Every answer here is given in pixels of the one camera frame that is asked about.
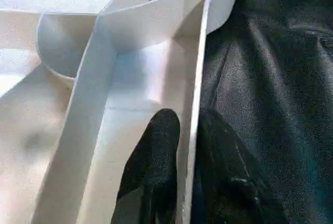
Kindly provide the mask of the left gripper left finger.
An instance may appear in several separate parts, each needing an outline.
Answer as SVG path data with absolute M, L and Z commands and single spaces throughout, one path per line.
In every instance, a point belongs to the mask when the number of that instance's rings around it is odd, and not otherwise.
M 175 223 L 180 121 L 163 108 L 127 160 L 115 205 L 116 223 Z

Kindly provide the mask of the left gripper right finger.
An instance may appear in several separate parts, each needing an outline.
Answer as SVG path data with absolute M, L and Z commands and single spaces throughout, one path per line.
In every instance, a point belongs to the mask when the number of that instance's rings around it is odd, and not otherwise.
M 196 146 L 198 223 L 283 223 L 283 207 L 259 162 L 220 116 L 200 116 Z

